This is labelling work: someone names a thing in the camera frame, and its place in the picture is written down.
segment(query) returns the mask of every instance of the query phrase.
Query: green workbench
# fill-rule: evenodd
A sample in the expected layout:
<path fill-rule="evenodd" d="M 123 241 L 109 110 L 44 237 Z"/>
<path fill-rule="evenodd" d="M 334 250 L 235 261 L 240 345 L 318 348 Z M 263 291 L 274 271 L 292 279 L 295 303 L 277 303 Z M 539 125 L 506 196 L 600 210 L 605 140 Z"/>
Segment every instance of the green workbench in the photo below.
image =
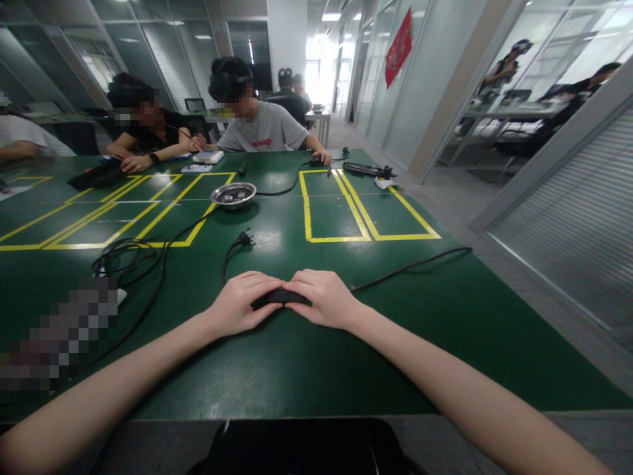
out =
<path fill-rule="evenodd" d="M 332 152 L 335 157 L 341 152 Z M 0 352 L 38 327 L 51 304 L 68 300 L 104 243 L 169 238 L 210 209 L 209 195 L 248 156 L 244 181 L 260 191 L 290 186 L 309 152 L 227 154 L 208 175 L 180 174 L 171 162 L 112 189 L 78 194 L 66 180 L 96 164 L 66 158 L 17 177 L 33 189 L 0 203 L 3 284 Z M 354 162 L 371 164 L 362 150 Z M 341 162 L 335 164 L 338 169 Z M 239 232 L 255 245 L 235 251 L 227 276 L 254 269 L 282 279 L 297 270 L 336 271 L 362 284 L 412 261 L 460 246 L 428 212 L 368 177 L 305 168 L 297 187 L 257 197 L 243 212 L 217 210 L 185 234 L 167 259 L 162 293 L 136 332 L 71 384 L 207 308 L 220 291 L 220 265 Z M 153 274 L 126 289 L 110 341 L 91 345 L 80 364 L 120 337 L 144 307 Z M 439 345 L 542 411 L 632 408 L 632 401 L 542 320 L 473 254 L 411 269 L 357 297 Z M 0 421 L 39 404 L 12 404 Z M 283 309 L 254 331 L 207 347 L 162 381 L 133 411 L 136 420 L 203 420 L 427 414 L 433 405 L 391 363 L 351 335 L 317 327 Z"/>

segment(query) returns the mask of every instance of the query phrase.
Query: metal bowl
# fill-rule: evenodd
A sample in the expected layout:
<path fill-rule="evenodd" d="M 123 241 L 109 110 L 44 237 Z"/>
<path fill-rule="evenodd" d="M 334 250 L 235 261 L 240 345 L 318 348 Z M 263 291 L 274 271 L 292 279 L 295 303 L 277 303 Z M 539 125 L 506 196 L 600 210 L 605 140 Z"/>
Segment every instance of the metal bowl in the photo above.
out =
<path fill-rule="evenodd" d="M 241 210 L 251 205 L 255 193 L 257 188 L 251 183 L 229 183 L 211 193 L 211 201 L 226 210 Z"/>

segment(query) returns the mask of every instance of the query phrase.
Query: gray t-shirt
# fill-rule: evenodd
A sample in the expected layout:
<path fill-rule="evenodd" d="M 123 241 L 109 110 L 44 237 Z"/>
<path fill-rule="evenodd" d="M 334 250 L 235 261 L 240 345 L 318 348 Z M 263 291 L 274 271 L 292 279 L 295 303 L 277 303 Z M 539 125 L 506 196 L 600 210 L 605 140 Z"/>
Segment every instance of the gray t-shirt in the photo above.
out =
<path fill-rule="evenodd" d="M 38 156 L 75 156 L 75 152 L 39 125 L 15 115 L 0 115 L 0 146 L 11 146 L 18 141 L 38 145 Z"/>
<path fill-rule="evenodd" d="M 227 152 L 285 152 L 297 150 L 309 132 L 281 106 L 259 102 L 252 122 L 233 122 L 218 141 Z"/>

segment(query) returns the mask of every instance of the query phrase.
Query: red banner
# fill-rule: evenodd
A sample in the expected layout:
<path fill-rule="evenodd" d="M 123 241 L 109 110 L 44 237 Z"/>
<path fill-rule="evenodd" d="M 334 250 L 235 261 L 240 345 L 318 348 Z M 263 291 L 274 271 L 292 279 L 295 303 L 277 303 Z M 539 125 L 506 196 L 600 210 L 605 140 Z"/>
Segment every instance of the red banner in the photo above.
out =
<path fill-rule="evenodd" d="M 400 71 L 404 60 L 411 53 L 411 9 L 404 17 L 398 34 L 394 38 L 394 42 L 387 51 L 386 65 L 384 68 L 384 79 L 387 82 L 387 89 L 394 82 L 394 78 Z"/>

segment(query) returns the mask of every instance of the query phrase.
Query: hand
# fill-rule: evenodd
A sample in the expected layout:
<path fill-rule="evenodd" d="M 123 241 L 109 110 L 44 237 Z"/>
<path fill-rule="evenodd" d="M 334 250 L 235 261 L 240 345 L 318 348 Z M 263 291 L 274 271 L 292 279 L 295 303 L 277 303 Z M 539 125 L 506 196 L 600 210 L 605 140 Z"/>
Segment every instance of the hand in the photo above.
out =
<path fill-rule="evenodd" d="M 150 166 L 152 166 L 152 159 L 149 155 L 132 155 L 121 162 L 121 169 L 127 174 L 144 172 Z"/>
<path fill-rule="evenodd" d="M 310 322 L 323 327 L 349 330 L 364 305 L 356 300 L 334 272 L 305 269 L 297 272 L 282 287 L 306 297 L 312 307 L 303 303 L 287 303 Z"/>
<path fill-rule="evenodd" d="M 202 134 L 194 135 L 189 141 L 189 152 L 202 152 L 205 148 L 209 148 L 206 139 Z"/>
<path fill-rule="evenodd" d="M 134 154 L 130 152 L 127 148 L 116 144 L 110 144 L 110 146 L 107 148 L 107 151 L 110 153 L 111 156 L 113 156 L 114 158 L 118 158 L 119 160 L 134 156 Z"/>
<path fill-rule="evenodd" d="M 244 272 L 229 280 L 213 305 L 194 318 L 200 319 L 203 331 L 208 331 L 213 339 L 251 330 L 283 307 L 281 303 L 269 303 L 253 311 L 251 304 L 281 285 L 278 278 L 261 272 Z"/>
<path fill-rule="evenodd" d="M 329 165 L 332 161 L 332 154 L 329 153 L 325 148 L 314 152 L 312 156 L 318 156 L 325 166 Z"/>

